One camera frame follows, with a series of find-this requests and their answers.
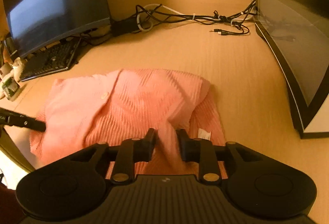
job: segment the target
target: white label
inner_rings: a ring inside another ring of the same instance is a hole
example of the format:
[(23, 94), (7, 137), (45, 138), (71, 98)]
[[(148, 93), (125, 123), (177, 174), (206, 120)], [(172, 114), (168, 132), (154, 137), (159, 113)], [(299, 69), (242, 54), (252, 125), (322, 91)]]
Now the white label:
[(210, 140), (211, 132), (206, 132), (203, 129), (198, 130), (198, 138)]

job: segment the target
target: pink shirt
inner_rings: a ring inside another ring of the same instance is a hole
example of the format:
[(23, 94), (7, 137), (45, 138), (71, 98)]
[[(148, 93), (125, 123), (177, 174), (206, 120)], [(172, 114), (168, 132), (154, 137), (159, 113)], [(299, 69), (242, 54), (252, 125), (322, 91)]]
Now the pink shirt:
[(196, 75), (151, 69), (56, 80), (38, 116), (47, 130), (31, 132), (31, 152), (49, 164), (100, 141), (112, 146), (143, 138), (155, 128), (152, 160), (137, 163), (136, 174), (197, 174), (198, 164), (181, 160), (175, 130), (196, 138), (201, 128), (214, 145), (225, 144), (209, 87)]

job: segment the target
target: keyboard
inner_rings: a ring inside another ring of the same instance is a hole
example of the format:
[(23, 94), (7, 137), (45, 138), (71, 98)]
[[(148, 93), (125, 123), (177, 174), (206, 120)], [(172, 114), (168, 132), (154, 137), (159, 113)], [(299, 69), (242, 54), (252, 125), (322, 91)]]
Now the keyboard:
[(21, 81), (70, 69), (79, 44), (80, 38), (73, 38), (70, 41), (56, 44), (44, 51), (38, 51), (27, 61), (20, 76)]

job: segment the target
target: monitor screen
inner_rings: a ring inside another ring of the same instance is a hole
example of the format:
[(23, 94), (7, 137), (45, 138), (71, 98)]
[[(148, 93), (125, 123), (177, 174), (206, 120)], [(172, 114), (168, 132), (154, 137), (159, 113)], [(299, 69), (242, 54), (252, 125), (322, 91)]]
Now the monitor screen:
[(3, 0), (21, 57), (75, 33), (109, 24), (107, 0)]
[(329, 66), (329, 0), (257, 0), (257, 20), (312, 102)]

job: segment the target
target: cable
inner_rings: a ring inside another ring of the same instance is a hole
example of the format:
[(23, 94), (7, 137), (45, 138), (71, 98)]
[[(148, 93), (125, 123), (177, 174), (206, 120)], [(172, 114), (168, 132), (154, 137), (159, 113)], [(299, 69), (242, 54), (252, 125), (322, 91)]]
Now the cable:
[[(250, 31), (245, 25), (243, 25), (243, 23), (245, 21), (248, 21), (250, 19), (250, 16), (254, 15), (254, 13), (252, 13), (251, 11), (255, 6), (255, 1), (256, 0), (253, 0), (248, 5), (248, 7), (245, 8), (242, 12), (236, 13), (228, 17), (219, 15), (217, 11), (214, 11), (213, 16), (196, 15), (196, 14), (184, 15), (183, 13), (180, 13), (170, 7), (155, 4), (155, 3), (146, 5), (144, 7), (141, 5), (136, 5), (136, 13), (131, 17), (136, 17), (137, 26), (139, 28), (138, 32), (150, 31), (154, 26), (162, 23), (180, 23), (184, 21), (196, 21), (204, 25), (213, 25), (218, 23), (230, 24), (231, 26), (234, 26), (241, 32), (222, 30), (223, 34), (227, 32), (227, 34), (225, 35), (246, 35)], [(159, 10), (160, 8), (165, 8), (166, 10), (173, 12), (174, 14), (162, 12)], [(146, 14), (146, 17), (143, 21), (141, 21), (141, 17), (140, 17), (141, 14)], [(147, 28), (143, 27), (145, 23), (148, 23)]]
[(8, 181), (7, 181), (7, 179), (6, 179), (6, 177), (5, 177), (5, 175), (4, 175), (4, 173), (3, 173), (3, 171), (2, 171), (2, 169), (0, 169), (0, 183), (2, 183), (2, 180), (5, 180), (5, 182), (6, 182), (6, 186), (8, 187)]
[[(111, 31), (109, 31), (109, 32), (107, 32), (104, 35), (101, 35), (101, 36), (93, 36), (93, 37), (89, 33), (81, 33), (80, 34), (80, 37), (81, 37), (82, 41), (86, 42), (88, 45), (91, 45), (91, 46), (99, 46), (99, 45), (101, 45), (101, 44), (109, 41), (109, 39), (111, 39), (113, 36), (112, 36)], [(101, 42), (94, 43), (94, 40), (99, 40), (99, 39), (102, 39), (102, 38), (105, 38), (105, 37), (107, 37), (107, 38), (104, 39), (104, 40), (102, 40)]]

